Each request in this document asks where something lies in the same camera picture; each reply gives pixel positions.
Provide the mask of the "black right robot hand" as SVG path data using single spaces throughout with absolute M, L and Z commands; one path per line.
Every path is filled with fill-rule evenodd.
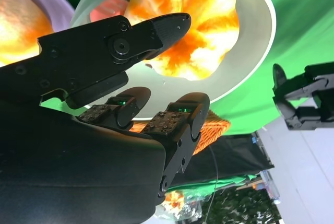
M 40 53 L 1 68 L 1 223 L 142 223 L 186 169 L 210 100 L 192 92 L 140 133 L 151 92 L 127 70 L 183 38 L 187 13 L 132 26 L 116 16 L 39 38 Z

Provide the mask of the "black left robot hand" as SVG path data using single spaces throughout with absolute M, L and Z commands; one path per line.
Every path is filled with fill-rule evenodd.
M 308 65 L 291 79 L 274 64 L 273 102 L 290 131 L 333 128 L 333 62 Z M 291 101 L 312 98 L 317 107 L 294 107 Z

